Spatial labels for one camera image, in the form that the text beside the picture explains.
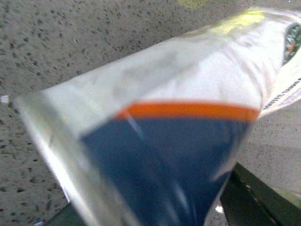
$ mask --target green circular emblem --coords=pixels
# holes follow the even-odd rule
[[[285,37],[285,51],[283,65],[289,62],[301,46],[301,26],[293,24],[289,27]]]

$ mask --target orange stripe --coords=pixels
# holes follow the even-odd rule
[[[293,41],[288,52],[291,53],[293,51],[293,48],[295,48],[296,43]]]
[[[116,120],[124,120],[129,115],[135,119],[163,118],[206,118],[254,122],[258,110],[221,104],[204,103],[139,103],[123,110]]]

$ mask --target yellow spot on floor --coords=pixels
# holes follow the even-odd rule
[[[209,0],[176,0],[181,6],[187,8],[200,8],[204,7]]]

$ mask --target plastic wrapper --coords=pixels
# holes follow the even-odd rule
[[[250,9],[16,103],[88,225],[203,225],[253,123],[299,98],[300,24]]]

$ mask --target blue section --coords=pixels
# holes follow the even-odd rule
[[[111,121],[82,140],[144,226],[201,226],[230,173],[214,176],[249,126],[197,119]]]

